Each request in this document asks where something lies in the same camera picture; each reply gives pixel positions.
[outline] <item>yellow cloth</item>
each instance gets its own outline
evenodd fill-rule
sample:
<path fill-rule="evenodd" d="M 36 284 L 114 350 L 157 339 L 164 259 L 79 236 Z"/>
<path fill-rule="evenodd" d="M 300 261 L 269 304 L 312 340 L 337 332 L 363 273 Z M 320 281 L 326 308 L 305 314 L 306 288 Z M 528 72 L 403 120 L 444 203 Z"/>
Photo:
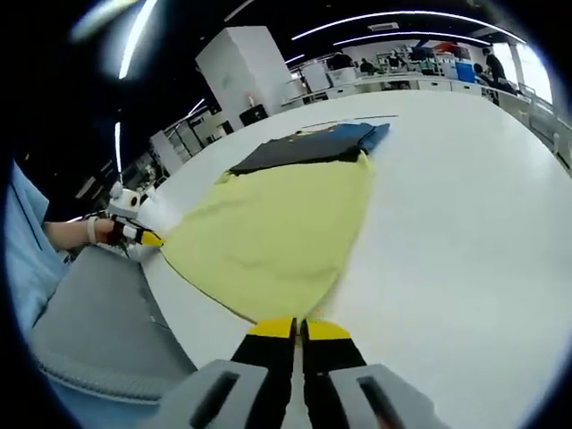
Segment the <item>yellow cloth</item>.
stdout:
<path fill-rule="evenodd" d="M 364 154 L 356 163 L 225 173 L 171 231 L 164 257 L 248 320 L 304 317 L 346 264 L 371 179 Z"/>

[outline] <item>blue shirt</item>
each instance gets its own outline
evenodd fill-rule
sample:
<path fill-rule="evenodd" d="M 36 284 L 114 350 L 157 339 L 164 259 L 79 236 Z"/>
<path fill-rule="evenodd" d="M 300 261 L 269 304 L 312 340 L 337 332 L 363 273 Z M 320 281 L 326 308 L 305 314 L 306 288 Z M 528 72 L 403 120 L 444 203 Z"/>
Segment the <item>blue shirt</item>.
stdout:
<path fill-rule="evenodd" d="M 14 163 L 4 207 L 4 254 L 13 307 L 26 340 L 68 271 L 42 229 L 47 205 L 47 198 Z M 100 399 L 53 380 L 50 386 L 86 429 L 133 428 L 157 409 Z"/>
<path fill-rule="evenodd" d="M 47 205 L 14 163 L 4 207 L 4 254 L 14 310 L 26 339 L 68 271 L 42 229 Z"/>

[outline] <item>desk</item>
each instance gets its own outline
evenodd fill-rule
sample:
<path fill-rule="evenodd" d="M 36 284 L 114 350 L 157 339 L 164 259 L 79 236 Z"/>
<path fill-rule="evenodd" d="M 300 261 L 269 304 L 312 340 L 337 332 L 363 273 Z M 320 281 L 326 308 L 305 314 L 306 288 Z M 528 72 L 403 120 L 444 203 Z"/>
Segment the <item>desk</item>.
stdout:
<path fill-rule="evenodd" d="M 321 91 L 311 92 L 309 94 L 294 97 L 282 103 L 282 107 L 285 110 L 301 107 L 304 105 L 305 99 L 309 100 L 309 103 L 314 103 L 315 101 L 323 100 L 326 97 L 332 99 L 355 94 L 383 91 L 387 90 L 385 88 L 386 84 L 390 84 L 392 82 L 408 82 L 410 89 L 463 92 L 478 97 L 484 95 L 485 91 L 494 90 L 496 93 L 502 95 L 506 94 L 509 97 L 515 98 L 515 103 L 530 103 L 530 100 L 525 97 L 513 96 L 498 89 L 484 87 L 475 83 L 467 83 L 461 80 L 453 80 L 442 76 L 425 76 L 422 73 L 410 71 L 407 73 L 390 73 L 384 75 L 366 76 L 345 85 L 340 85 L 338 87 L 323 89 Z"/>
<path fill-rule="evenodd" d="M 307 105 L 216 141 L 157 194 L 171 213 L 185 213 L 268 139 L 384 115 L 397 116 L 365 120 L 390 122 L 391 130 L 372 156 L 366 219 L 321 317 L 348 329 L 367 362 L 428 395 L 451 427 L 518 427 L 570 346 L 572 181 L 496 105 L 439 91 Z M 249 324 L 188 285 L 161 255 L 143 267 L 195 364 L 229 358 Z"/>

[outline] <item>white pillar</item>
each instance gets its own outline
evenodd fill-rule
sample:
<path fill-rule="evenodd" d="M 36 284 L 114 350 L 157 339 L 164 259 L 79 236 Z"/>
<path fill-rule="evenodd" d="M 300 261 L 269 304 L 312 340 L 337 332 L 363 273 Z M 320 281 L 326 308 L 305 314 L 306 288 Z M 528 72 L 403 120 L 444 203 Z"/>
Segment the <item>white pillar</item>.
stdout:
<path fill-rule="evenodd" d="M 250 108 L 248 96 L 268 115 L 282 110 L 284 85 L 291 76 L 266 27 L 224 29 L 196 60 L 233 129 L 243 127 L 239 115 Z"/>
<path fill-rule="evenodd" d="M 150 140 L 153 149 L 161 160 L 161 164 L 163 164 L 170 175 L 182 167 L 182 160 L 179 158 L 179 155 L 177 155 L 177 152 L 175 152 L 167 136 L 164 135 L 164 132 L 157 132 Z"/>

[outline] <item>human hand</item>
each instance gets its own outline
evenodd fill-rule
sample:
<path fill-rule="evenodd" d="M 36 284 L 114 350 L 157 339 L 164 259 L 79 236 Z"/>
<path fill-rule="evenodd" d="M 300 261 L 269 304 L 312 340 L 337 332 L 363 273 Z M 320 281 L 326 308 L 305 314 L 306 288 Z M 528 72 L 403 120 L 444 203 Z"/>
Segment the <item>human hand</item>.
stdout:
<path fill-rule="evenodd" d="M 96 241 L 98 243 L 110 244 L 110 235 L 114 231 L 115 222 L 111 219 L 97 219 L 94 223 L 96 231 Z"/>

